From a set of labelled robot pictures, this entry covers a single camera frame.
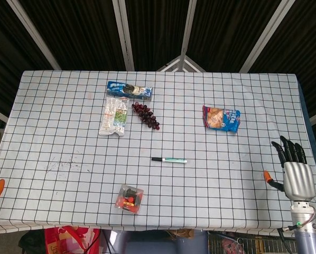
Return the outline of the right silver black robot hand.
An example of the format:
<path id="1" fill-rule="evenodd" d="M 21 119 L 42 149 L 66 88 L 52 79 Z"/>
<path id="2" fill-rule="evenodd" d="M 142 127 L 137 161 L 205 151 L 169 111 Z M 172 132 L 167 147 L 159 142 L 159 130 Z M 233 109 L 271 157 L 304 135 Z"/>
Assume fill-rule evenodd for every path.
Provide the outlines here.
<path id="1" fill-rule="evenodd" d="M 299 143 L 293 143 L 280 136 L 282 144 L 272 141 L 276 149 L 283 173 L 283 182 L 276 182 L 268 171 L 263 172 L 265 181 L 291 201 L 310 201 L 316 196 L 313 172 L 307 163 L 305 152 Z"/>

